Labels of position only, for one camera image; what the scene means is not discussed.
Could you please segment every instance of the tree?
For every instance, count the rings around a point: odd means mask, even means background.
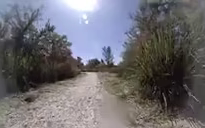
[[[114,65],[114,56],[113,56],[111,47],[104,46],[102,48],[102,54],[103,54],[104,61],[106,62],[107,66],[113,66]]]
[[[100,64],[100,61],[97,58],[90,59],[87,63],[87,67],[96,68]]]

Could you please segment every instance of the green foliage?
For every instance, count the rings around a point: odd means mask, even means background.
[[[79,72],[67,37],[56,33],[50,21],[37,29],[40,9],[14,5],[1,15],[0,63],[7,81],[27,91],[38,83],[55,82]]]
[[[113,66],[114,65],[114,55],[112,53],[111,47],[110,46],[104,46],[102,48],[102,55],[104,57],[104,60],[106,62],[107,66]]]
[[[177,7],[162,18],[157,10],[144,11],[136,14],[128,33],[121,73],[137,81],[136,90],[144,98],[159,100],[164,108],[185,105],[192,89],[193,46],[200,35]]]
[[[87,68],[96,68],[100,64],[97,58],[90,59],[86,65]]]

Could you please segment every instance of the sunlight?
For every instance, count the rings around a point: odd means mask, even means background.
[[[93,11],[97,5],[97,0],[65,0],[71,8],[78,11]]]

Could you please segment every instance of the bush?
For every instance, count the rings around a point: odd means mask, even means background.
[[[120,71],[137,81],[144,98],[158,100],[163,108],[183,107],[192,89],[196,35],[182,13],[159,16],[157,10],[137,13]]]
[[[6,81],[27,91],[31,86],[79,73],[67,37],[56,33],[49,21],[42,29],[35,25],[41,17],[40,9],[14,5],[1,15],[0,64]]]

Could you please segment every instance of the sky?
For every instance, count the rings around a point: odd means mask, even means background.
[[[100,59],[102,47],[111,46],[118,63],[125,32],[132,25],[129,15],[136,11],[139,0],[95,0],[97,4],[93,9],[92,2],[85,5],[86,2],[79,4],[78,1],[92,0],[71,0],[71,3],[67,0],[0,0],[0,11],[13,3],[43,6],[43,21],[50,19],[56,32],[67,35],[74,57],[80,56],[83,62]]]

